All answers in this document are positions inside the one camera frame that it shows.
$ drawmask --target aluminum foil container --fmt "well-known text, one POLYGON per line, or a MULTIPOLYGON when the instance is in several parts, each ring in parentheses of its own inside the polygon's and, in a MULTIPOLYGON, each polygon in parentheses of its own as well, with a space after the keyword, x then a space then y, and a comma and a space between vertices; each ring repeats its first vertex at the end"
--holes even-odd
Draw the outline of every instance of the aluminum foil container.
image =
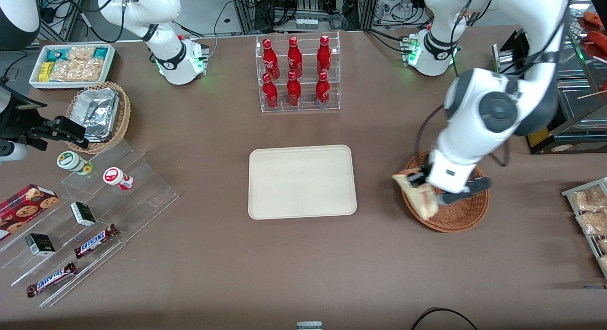
POLYGON ((86 128, 89 142, 107 142, 112 138, 120 94, 111 88, 78 94, 70 119, 86 128))

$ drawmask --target snickers bar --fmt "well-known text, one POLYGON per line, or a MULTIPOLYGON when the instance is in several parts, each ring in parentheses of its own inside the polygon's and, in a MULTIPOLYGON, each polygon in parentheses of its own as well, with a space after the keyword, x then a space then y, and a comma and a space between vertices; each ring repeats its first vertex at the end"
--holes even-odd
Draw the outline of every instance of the snickers bar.
POLYGON ((76 253, 76 258, 80 259, 88 252, 92 251, 94 248, 104 243, 107 239, 110 239, 112 235, 116 234, 118 229, 111 224, 108 228, 105 228, 101 233, 97 234, 93 239, 86 241, 82 246, 76 248, 74 252, 76 253))
POLYGON ((76 265, 74 265, 74 263, 72 263, 70 261, 70 263, 67 264, 67 266, 65 266, 62 269, 58 270, 57 272, 51 274, 50 276, 47 276, 41 282, 38 282, 37 284, 29 285, 28 286, 28 297, 29 298, 34 297, 35 295, 37 295, 38 293, 41 293, 44 289, 46 289, 50 285, 55 284, 56 282, 59 282, 59 280, 65 278, 66 276, 68 276, 70 274, 76 274, 76 273, 78 273, 78 272, 76 272, 76 265))

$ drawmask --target wooden skewer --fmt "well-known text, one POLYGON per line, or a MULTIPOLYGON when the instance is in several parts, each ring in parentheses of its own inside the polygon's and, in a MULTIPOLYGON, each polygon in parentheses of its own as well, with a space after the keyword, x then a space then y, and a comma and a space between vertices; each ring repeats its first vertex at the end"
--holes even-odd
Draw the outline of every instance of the wooden skewer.
POLYGON ((596 92, 596 93, 592 93, 592 94, 582 95, 581 97, 578 97, 578 100, 579 99, 583 99, 583 98, 587 98, 587 97, 591 97, 593 95, 603 94, 603 93, 607 93, 607 91, 601 91, 601 92, 596 92))

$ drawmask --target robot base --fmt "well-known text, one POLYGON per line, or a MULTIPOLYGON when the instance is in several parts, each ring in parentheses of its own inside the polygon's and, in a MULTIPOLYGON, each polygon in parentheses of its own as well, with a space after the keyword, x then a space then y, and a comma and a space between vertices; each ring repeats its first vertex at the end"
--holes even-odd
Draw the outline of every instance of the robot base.
POLYGON ((417 69, 423 75, 438 76, 447 71, 452 59, 449 53, 445 52, 443 60, 436 60, 434 55, 425 49, 423 38, 427 33, 428 30, 421 30, 401 41, 401 50, 411 52, 403 54, 403 64, 417 69))
POLYGON ((199 43, 192 40, 182 40, 186 46, 186 55, 184 59, 173 70, 163 69, 156 61, 160 73, 172 84, 186 84, 200 74, 206 74, 208 66, 209 49, 205 49, 199 43))

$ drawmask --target white storage bin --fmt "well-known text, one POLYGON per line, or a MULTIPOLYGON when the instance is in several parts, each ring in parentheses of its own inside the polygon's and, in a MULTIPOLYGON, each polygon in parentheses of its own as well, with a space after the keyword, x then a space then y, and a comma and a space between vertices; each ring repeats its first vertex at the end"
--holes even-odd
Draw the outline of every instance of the white storage bin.
POLYGON ((36 60, 36 65, 34 66, 34 70, 32 71, 32 75, 30 76, 30 85, 35 88, 39 88, 40 90, 67 90, 70 88, 85 88, 89 86, 93 86, 96 83, 105 82, 108 73, 110 71, 110 67, 112 66, 112 60, 114 56, 115 50, 114 47, 108 45, 108 43, 78 43, 75 45, 51 45, 44 46, 40 55, 36 60), (41 82, 38 80, 38 75, 40 74, 40 68, 42 64, 46 61, 48 56, 48 52, 56 51, 58 49, 67 49, 74 46, 80 47, 97 47, 97 48, 107 48, 108 53, 106 54, 106 58, 103 62, 103 67, 101 69, 101 74, 99 75, 99 80, 97 81, 80 81, 80 82, 41 82))

